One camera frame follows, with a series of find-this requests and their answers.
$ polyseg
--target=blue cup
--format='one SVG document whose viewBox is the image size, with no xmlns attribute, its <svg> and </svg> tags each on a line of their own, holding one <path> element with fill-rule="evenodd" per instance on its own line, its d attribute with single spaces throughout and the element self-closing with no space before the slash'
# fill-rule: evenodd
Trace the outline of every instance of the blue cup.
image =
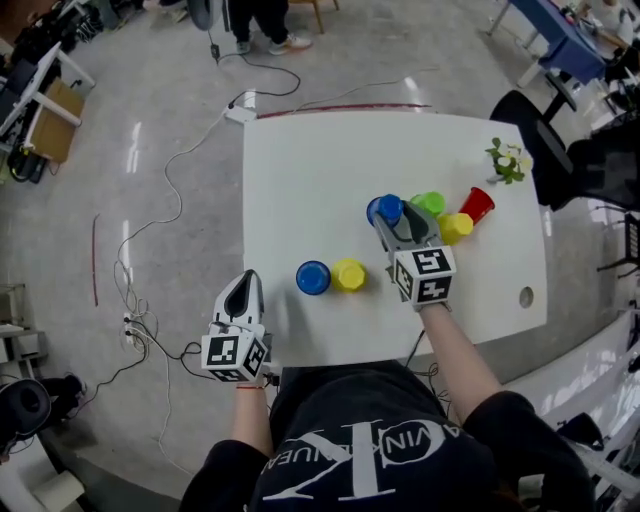
<svg viewBox="0 0 640 512">
<path fill-rule="evenodd" d="M 373 226 L 373 214 L 378 212 L 389 226 L 394 227 L 400 222 L 403 211 L 404 204 L 402 199 L 393 194 L 387 194 L 386 196 L 376 197 L 367 205 L 367 220 Z"/>
<path fill-rule="evenodd" d="M 331 272 L 320 261 L 307 261 L 296 272 L 296 284 L 307 295 L 320 295 L 331 284 Z"/>
</svg>

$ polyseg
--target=plastic cup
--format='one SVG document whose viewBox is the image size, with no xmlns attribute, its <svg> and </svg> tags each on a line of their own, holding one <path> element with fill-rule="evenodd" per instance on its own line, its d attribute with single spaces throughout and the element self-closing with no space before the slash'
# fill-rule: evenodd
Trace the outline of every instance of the plastic cup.
<svg viewBox="0 0 640 512">
<path fill-rule="evenodd" d="M 331 269 L 331 282 L 341 292 L 357 292 L 365 285 L 367 271 L 362 263 L 352 258 L 338 261 Z"/>
<path fill-rule="evenodd" d="M 389 226 L 394 227 L 400 222 L 403 211 L 404 204 L 402 199 L 393 194 L 387 194 L 386 196 L 376 197 L 367 205 L 367 220 L 373 226 L 373 214 L 378 212 Z"/>
<path fill-rule="evenodd" d="M 441 215 L 438 218 L 438 225 L 445 245 L 455 245 L 473 232 L 473 221 L 466 213 Z"/>
<path fill-rule="evenodd" d="M 296 284 L 300 291 L 307 295 L 320 295 L 327 291 L 331 284 L 331 272 L 320 261 L 306 261 L 296 272 Z"/>
<path fill-rule="evenodd" d="M 493 199 L 489 197 L 489 194 L 477 187 L 471 187 L 471 192 L 462 205 L 462 208 L 460 208 L 460 213 L 466 213 L 471 217 L 473 225 L 475 226 L 495 207 L 496 205 Z"/>
<path fill-rule="evenodd" d="M 422 208 L 425 212 L 430 213 L 434 217 L 440 215 L 445 208 L 444 197 L 439 192 L 418 194 L 411 198 L 411 203 Z"/>
</svg>

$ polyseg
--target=black t-shirt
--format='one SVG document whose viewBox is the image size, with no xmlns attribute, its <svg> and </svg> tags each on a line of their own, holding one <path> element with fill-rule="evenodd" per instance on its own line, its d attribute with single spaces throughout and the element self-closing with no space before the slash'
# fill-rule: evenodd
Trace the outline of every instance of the black t-shirt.
<svg viewBox="0 0 640 512">
<path fill-rule="evenodd" d="M 498 393 L 460 428 L 395 362 L 301 376 L 271 430 L 271 459 L 217 443 L 181 510 L 522 510 L 518 480 L 540 474 L 543 510 L 594 510 L 580 459 L 524 397 Z"/>
</svg>

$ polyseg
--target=white table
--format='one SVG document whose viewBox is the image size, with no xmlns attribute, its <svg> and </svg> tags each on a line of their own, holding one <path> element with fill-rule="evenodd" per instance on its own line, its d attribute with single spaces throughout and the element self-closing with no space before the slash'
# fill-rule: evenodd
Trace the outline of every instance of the white table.
<svg viewBox="0 0 640 512">
<path fill-rule="evenodd" d="M 78 64 L 75 63 L 75 61 L 71 60 L 69 56 L 60 49 L 60 44 L 61 43 L 56 44 L 38 61 L 38 69 L 31 78 L 29 85 L 27 85 L 26 89 L 22 92 L 20 101 L 18 101 L 18 103 L 14 105 L 11 114 L 9 114 L 2 126 L 0 126 L 0 135 L 3 135 L 9 129 L 9 127 L 20 115 L 20 112 L 22 112 L 22 110 L 29 104 L 31 100 L 37 101 L 43 107 L 46 107 L 49 110 L 55 112 L 74 126 L 80 126 L 80 124 L 82 123 L 82 121 L 78 117 L 74 116 L 71 112 L 62 108 L 56 102 L 47 98 L 44 94 L 38 92 L 38 89 L 40 88 L 40 85 L 42 84 L 47 71 L 49 71 L 51 65 L 55 62 L 56 59 L 59 59 L 60 62 L 67 64 L 78 75 L 80 75 L 83 80 L 89 83 L 91 87 L 95 87 L 96 85 L 95 80 L 91 78 L 80 66 L 78 66 Z"/>
<path fill-rule="evenodd" d="M 517 127 L 465 117 L 398 112 L 316 113 L 245 125 L 244 264 L 264 287 L 264 323 L 274 333 L 277 365 L 336 365 L 407 357 L 421 324 L 384 271 L 389 262 L 368 224 L 368 202 L 437 190 L 448 211 L 472 186 L 496 209 L 454 248 L 453 315 L 474 343 L 531 329 L 547 320 L 542 226 L 531 176 L 488 185 L 484 150 L 491 139 L 522 144 Z M 331 267 L 356 258 L 366 291 L 304 295 L 298 266 Z M 520 306 L 524 287 L 534 293 Z M 423 341 L 418 354 L 431 352 Z"/>
</svg>

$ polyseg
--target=red cup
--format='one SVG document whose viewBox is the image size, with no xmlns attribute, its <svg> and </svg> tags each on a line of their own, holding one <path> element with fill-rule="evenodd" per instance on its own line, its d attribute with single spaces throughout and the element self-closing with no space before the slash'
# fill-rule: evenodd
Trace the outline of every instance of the red cup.
<svg viewBox="0 0 640 512">
<path fill-rule="evenodd" d="M 466 213 L 471 217 L 473 225 L 475 226 L 495 207 L 496 205 L 493 199 L 489 197 L 489 194 L 477 187 L 471 187 L 471 193 L 462 205 L 462 208 L 460 208 L 460 213 Z"/>
</svg>

